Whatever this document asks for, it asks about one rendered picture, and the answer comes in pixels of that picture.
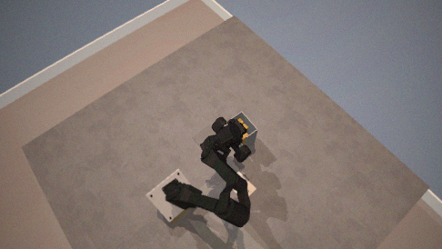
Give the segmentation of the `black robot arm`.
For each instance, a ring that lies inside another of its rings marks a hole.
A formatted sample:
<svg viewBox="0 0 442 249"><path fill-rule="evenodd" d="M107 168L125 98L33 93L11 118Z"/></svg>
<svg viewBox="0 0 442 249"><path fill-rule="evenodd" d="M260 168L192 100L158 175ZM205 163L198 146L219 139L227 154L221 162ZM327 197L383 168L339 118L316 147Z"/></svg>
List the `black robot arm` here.
<svg viewBox="0 0 442 249"><path fill-rule="evenodd" d="M243 227L249 220L251 206L247 192L247 181L226 163L226 159L231 152L228 145L238 143L239 138L247 130L237 119L230 119L227 124L217 134L208 136L200 145L203 151L201 162L215 169L226 182L226 188L219 195L219 199L202 195L202 191L190 184L181 184L177 179L161 190L166 195L166 201L184 210L198 206L213 212L230 224ZM224 154L220 154L218 150ZM230 198L233 189L237 191L238 202Z"/></svg>

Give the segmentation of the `grey open bin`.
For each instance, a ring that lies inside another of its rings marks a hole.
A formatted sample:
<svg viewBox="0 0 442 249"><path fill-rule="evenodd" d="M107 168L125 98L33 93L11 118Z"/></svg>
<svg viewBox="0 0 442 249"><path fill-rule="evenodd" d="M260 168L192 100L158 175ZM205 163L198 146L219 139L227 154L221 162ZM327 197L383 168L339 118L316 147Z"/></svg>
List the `grey open bin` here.
<svg viewBox="0 0 442 249"><path fill-rule="evenodd" d="M250 147L251 145L253 145L255 143L256 134L257 134L258 129L253 125L253 123L246 117L246 115L243 112L240 112L239 114L235 115L231 119L238 120L239 118L241 118L241 120L244 122L244 124L246 124L246 126L248 127L248 130L247 130L248 136L246 137L245 145L247 147Z"/></svg>

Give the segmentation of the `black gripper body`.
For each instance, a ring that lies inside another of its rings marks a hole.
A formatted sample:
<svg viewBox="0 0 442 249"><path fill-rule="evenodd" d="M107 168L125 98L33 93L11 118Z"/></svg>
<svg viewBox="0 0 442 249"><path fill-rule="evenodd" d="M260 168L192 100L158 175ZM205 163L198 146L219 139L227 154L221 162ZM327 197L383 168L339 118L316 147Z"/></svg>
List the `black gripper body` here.
<svg viewBox="0 0 442 249"><path fill-rule="evenodd" d="M224 117L218 117L212 124L212 129L217 134L217 132L224 128L223 126L226 124L227 121ZM242 163L251 155L251 150L245 144L239 147L240 143L241 141L239 141L238 143L229 144L228 148L232 147L232 149L235 151L234 157L239 163Z"/></svg>

